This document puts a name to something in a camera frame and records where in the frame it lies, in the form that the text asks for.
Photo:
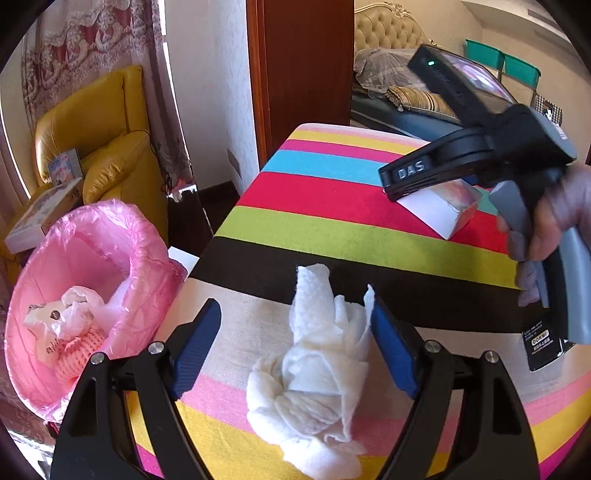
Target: cardboard box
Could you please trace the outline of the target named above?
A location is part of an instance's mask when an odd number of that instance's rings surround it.
[[[82,204],[82,179],[44,192],[24,213],[4,240],[12,254],[38,247],[51,226]]]
[[[452,180],[402,197],[398,203],[445,240],[470,221],[482,194],[463,180]]]

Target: white paper towel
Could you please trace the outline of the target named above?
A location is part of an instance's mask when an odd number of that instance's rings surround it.
[[[325,265],[298,267],[289,318],[294,345],[259,359],[248,378],[255,433],[315,480],[361,474],[363,448],[352,442],[351,421],[368,371],[370,286],[363,301],[365,307],[335,297]]]

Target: yellow leather armchair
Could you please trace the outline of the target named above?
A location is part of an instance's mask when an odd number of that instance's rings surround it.
[[[109,73],[47,112],[35,132],[35,173],[51,182],[47,163],[77,148],[85,174],[85,205],[119,199],[138,206],[168,244],[167,199],[142,87],[142,68]]]

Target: metal screw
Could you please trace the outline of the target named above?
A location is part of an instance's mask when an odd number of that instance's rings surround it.
[[[162,342],[154,342],[148,345],[148,352],[151,355],[156,355],[157,353],[162,353],[164,350],[164,344]]]
[[[488,350],[484,353],[484,358],[490,364],[495,364],[500,360],[499,354],[494,352],[493,350]]]
[[[101,364],[105,361],[105,354],[103,352],[96,352],[90,357],[90,363],[93,365]]]
[[[441,344],[435,340],[427,340],[425,342],[425,350],[429,353],[439,353],[441,351]]]

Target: purple glove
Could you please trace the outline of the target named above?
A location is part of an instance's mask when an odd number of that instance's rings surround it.
[[[531,261],[546,259],[560,243],[563,232],[578,226],[585,243],[591,245],[591,167],[575,163],[558,184],[549,188],[534,212],[534,236],[529,252],[525,237],[511,231],[502,216],[497,225],[507,236],[507,253],[518,262],[515,285],[523,290],[518,304],[524,307],[540,299]]]

